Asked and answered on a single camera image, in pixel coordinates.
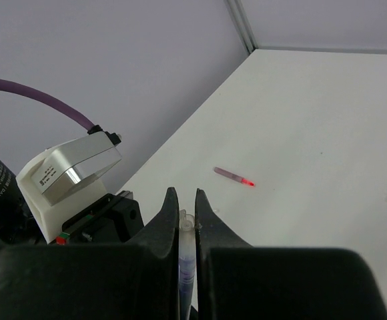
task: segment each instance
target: black connector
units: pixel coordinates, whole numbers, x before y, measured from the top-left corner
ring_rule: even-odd
[[[92,127],[87,133],[89,135],[92,135],[93,133],[103,131],[103,129],[99,125],[95,125]],[[116,133],[109,133],[107,131],[104,131],[109,138],[109,140],[113,143],[113,145],[119,145],[121,143],[121,139]]]

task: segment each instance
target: clear plastic tube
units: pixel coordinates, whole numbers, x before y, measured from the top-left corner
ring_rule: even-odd
[[[51,108],[78,122],[87,130],[90,130],[92,127],[94,127],[94,123],[92,123],[82,113],[68,106],[66,103],[58,100],[57,98],[54,98],[40,90],[30,88],[26,85],[21,85],[20,83],[0,79],[0,91],[22,95],[26,98],[42,102],[45,105],[50,106]]]
[[[179,228],[179,312],[189,319],[196,269],[195,218],[180,211]]]

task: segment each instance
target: table surface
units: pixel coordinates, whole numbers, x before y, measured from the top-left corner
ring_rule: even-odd
[[[123,189],[147,223],[168,187],[252,245],[357,251],[387,304],[387,55],[254,51]]]

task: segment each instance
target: red glowing tip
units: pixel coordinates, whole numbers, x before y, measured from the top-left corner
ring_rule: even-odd
[[[251,185],[252,187],[254,187],[254,182],[247,180],[245,178],[242,178],[241,183],[243,183],[244,185]]]

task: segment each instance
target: purple cable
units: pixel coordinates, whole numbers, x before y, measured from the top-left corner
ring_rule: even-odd
[[[66,103],[34,88],[30,88],[26,85],[21,85],[16,82],[7,81],[0,79],[0,91],[14,93],[16,95],[22,95],[26,98],[30,98],[39,102],[44,103],[45,105],[50,106],[51,108],[61,112],[62,114],[68,116],[72,120],[78,122],[87,130],[90,130],[94,127],[92,123],[86,116],[84,116],[79,111],[76,111],[74,108],[68,106]]]

